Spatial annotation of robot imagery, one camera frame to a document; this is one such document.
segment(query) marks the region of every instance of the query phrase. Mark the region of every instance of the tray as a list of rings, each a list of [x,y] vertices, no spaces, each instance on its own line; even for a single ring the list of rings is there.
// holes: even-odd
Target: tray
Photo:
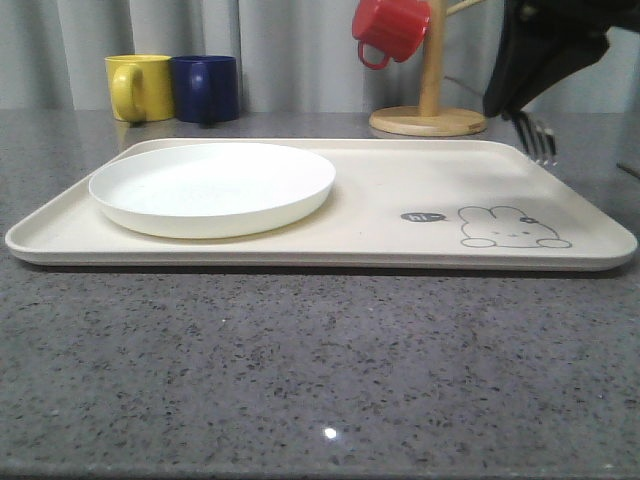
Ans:
[[[41,265],[286,265],[605,270],[637,240],[518,150],[474,140],[159,139],[112,161],[179,145],[260,142],[329,159],[325,203],[293,224],[219,240],[135,233],[90,198],[90,176],[13,226],[16,257]]]

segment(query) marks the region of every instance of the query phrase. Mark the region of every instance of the fork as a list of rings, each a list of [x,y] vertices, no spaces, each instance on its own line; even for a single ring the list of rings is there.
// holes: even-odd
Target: fork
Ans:
[[[504,113],[503,118],[513,124],[524,153],[538,165],[557,165],[555,133],[542,120],[517,111]]]

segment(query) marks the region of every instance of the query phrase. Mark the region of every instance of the cartoon rabbit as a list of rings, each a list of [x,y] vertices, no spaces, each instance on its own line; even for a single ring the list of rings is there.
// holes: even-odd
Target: cartoon rabbit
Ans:
[[[555,230],[514,207],[464,207],[458,210],[467,247],[570,248]]]

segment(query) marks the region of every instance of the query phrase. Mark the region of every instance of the granite countertop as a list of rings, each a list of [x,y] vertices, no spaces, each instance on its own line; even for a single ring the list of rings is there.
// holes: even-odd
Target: granite countertop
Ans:
[[[542,115],[640,235],[640,114]],[[129,127],[0,111],[2,232],[161,137],[375,138],[362,114]],[[475,139],[517,145],[491,120]],[[600,273],[44,268],[1,252],[0,477],[640,478],[640,262]]]

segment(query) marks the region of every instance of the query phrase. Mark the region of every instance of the yellow mug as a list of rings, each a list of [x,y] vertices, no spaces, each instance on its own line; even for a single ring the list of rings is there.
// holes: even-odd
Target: yellow mug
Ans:
[[[105,58],[113,116],[127,122],[166,120],[174,115],[167,55]]]

